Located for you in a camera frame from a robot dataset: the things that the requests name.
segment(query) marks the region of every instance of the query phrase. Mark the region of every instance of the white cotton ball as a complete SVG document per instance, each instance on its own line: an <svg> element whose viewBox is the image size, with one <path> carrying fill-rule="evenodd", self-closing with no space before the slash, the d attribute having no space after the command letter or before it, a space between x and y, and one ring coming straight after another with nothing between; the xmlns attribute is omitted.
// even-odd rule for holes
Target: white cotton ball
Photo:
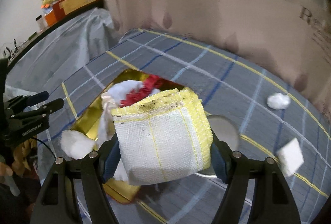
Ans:
<svg viewBox="0 0 331 224"><path fill-rule="evenodd" d="M289 95L284 95L281 93L274 93L270 95L267 100L268 107L272 109L285 109L291 103Z"/></svg>
<svg viewBox="0 0 331 224"><path fill-rule="evenodd" d="M115 174L113 177L115 180L122 180L122 181L126 181L126 182L129 181L127 173L126 173L124 165L123 165L123 162L122 162L122 159L120 159L120 162L117 165L117 168L116 168L116 171L115 171Z"/></svg>
<svg viewBox="0 0 331 224"><path fill-rule="evenodd" d="M290 143L277 151L280 169L285 177L292 176L304 163L299 142L294 138Z"/></svg>
<svg viewBox="0 0 331 224"><path fill-rule="evenodd" d="M63 131L61 148L65 154L74 159L82 159L89 154L95 141L78 131Z"/></svg>

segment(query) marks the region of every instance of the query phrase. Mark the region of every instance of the cable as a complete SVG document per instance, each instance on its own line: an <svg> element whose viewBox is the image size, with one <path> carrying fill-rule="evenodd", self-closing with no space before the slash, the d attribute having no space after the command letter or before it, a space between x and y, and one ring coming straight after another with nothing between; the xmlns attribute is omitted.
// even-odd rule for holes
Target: cable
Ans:
<svg viewBox="0 0 331 224"><path fill-rule="evenodd" d="M45 147L47 147L47 149L52 153L54 159L56 159L56 156L55 156L54 152L49 148L48 145L46 145L43 141L41 141L41 140L38 139L38 138L31 137L31 139L37 140L38 142L42 143L42 144L43 144Z"/></svg>

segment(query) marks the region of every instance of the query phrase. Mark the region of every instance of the round mirror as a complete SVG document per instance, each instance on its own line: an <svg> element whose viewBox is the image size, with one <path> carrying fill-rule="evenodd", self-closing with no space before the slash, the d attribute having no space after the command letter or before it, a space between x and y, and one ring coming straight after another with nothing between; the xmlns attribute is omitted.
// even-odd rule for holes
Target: round mirror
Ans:
<svg viewBox="0 0 331 224"><path fill-rule="evenodd" d="M226 142L232 151L236 151L239 145L239 131L236 126L229 119L220 115L207 116L207 119L217 138ZM216 178L212 165L195 174L202 177Z"/></svg>

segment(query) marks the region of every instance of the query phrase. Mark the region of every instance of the black bracket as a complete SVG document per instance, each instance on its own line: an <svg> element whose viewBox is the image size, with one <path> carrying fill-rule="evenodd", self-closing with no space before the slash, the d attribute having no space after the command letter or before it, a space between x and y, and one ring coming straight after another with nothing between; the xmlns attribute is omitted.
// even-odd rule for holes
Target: black bracket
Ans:
<svg viewBox="0 0 331 224"><path fill-rule="evenodd" d="M237 224L245 202L248 180L255 178L249 224L300 224L299 212L287 182L275 160L256 161L217 138L212 145L216 175L228 184L213 224ZM102 183L114 175L120 160L116 134L83 159L66 162L58 158L41 188L31 224L82 223L73 179L81 179L87 208L93 224L118 223Z"/></svg>
<svg viewBox="0 0 331 224"><path fill-rule="evenodd" d="M37 110L27 112L24 112L25 108L46 101L49 97L48 92L24 97L21 95L3 102L7 65L7 59L0 59L0 155L11 165L14 161L12 150L48 129L49 115L61 109L64 102L62 99L56 99Z"/></svg>

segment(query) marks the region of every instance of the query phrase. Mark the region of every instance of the cotton ball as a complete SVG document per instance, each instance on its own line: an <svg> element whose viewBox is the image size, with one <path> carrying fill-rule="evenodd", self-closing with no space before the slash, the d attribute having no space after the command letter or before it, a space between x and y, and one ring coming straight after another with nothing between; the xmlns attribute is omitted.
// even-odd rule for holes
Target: cotton ball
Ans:
<svg viewBox="0 0 331 224"><path fill-rule="evenodd" d="M74 159L82 159L89 154L95 141L78 131L64 131L61 137L61 148L65 154Z"/></svg>
<svg viewBox="0 0 331 224"><path fill-rule="evenodd" d="M290 102L289 95L274 93L268 97L267 105L272 109L285 109L290 105Z"/></svg>

